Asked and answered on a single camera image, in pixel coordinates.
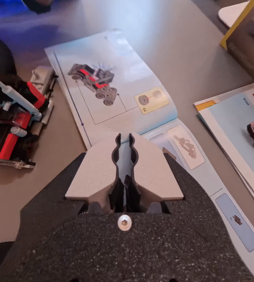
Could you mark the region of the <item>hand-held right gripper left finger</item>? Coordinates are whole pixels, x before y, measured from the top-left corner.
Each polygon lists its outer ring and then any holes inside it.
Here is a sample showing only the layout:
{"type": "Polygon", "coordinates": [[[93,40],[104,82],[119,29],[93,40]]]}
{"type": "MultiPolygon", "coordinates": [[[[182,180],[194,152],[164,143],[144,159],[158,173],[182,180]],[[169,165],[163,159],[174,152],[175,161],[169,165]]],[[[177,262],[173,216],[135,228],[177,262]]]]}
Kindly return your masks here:
{"type": "Polygon", "coordinates": [[[97,202],[107,212],[123,211],[124,185],[117,165],[120,146],[119,132],[110,133],[94,144],[86,152],[65,198],[89,204],[97,202]]]}

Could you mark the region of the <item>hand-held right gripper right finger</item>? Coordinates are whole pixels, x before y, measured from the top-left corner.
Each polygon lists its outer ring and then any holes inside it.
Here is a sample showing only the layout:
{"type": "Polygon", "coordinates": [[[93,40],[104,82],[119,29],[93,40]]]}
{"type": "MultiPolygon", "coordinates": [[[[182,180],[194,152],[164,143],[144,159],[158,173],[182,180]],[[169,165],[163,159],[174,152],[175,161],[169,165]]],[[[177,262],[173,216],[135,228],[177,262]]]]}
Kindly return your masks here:
{"type": "Polygon", "coordinates": [[[136,132],[129,134],[129,146],[132,161],[129,207],[132,212],[142,212],[152,203],[184,198],[161,149],[136,132]]]}

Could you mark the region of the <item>black red lego truck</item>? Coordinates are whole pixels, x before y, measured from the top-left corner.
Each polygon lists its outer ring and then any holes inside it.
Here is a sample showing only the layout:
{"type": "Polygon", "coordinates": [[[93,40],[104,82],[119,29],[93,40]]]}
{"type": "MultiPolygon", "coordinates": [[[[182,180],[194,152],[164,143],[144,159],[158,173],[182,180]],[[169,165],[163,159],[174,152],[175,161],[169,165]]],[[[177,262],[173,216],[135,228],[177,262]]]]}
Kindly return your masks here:
{"type": "Polygon", "coordinates": [[[31,157],[54,108],[57,77],[46,66],[33,69],[29,81],[0,75],[0,166],[35,168],[31,157]]]}

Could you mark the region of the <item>large lego set box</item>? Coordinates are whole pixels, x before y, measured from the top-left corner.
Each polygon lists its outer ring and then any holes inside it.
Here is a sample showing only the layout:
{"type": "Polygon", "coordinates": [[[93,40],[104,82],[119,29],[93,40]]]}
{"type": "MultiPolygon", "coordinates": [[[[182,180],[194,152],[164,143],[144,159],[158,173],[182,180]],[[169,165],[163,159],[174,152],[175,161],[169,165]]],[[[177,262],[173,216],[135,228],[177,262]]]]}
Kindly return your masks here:
{"type": "Polygon", "coordinates": [[[254,78],[254,1],[248,1],[220,45],[254,78]]]}

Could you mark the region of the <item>closed instruction booklets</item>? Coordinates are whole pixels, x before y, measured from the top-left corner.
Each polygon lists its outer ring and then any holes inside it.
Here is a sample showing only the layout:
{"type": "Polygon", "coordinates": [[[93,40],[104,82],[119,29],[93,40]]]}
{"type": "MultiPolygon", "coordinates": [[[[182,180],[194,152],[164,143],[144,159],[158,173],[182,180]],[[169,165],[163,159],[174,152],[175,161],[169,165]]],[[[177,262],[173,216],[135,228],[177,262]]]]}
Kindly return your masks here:
{"type": "Polygon", "coordinates": [[[194,106],[254,198],[254,83],[194,106]]]}

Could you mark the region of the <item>open instruction booklet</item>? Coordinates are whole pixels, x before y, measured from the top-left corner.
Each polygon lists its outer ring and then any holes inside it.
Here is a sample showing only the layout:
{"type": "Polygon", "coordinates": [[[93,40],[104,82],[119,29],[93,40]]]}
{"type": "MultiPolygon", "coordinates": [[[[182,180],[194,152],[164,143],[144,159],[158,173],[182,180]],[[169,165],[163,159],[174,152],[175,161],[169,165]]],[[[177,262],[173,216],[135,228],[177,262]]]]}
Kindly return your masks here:
{"type": "MultiPolygon", "coordinates": [[[[119,132],[119,178],[130,180],[129,134],[136,132],[166,153],[210,197],[236,249],[254,254],[254,227],[239,208],[186,125],[160,80],[119,30],[45,49],[89,150],[119,132]]],[[[124,184],[126,207],[126,188],[124,184]]]]}

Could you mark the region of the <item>white round pad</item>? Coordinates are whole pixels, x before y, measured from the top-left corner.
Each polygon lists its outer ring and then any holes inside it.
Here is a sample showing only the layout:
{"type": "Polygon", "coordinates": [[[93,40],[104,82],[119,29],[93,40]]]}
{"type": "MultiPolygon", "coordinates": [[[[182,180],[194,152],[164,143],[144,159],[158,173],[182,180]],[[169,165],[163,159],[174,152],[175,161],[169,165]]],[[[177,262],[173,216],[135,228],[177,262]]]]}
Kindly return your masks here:
{"type": "Polygon", "coordinates": [[[244,9],[247,7],[249,2],[250,1],[244,1],[238,4],[221,8],[218,11],[218,18],[227,28],[231,28],[238,17],[241,15],[241,13],[244,11],[244,9]]]}

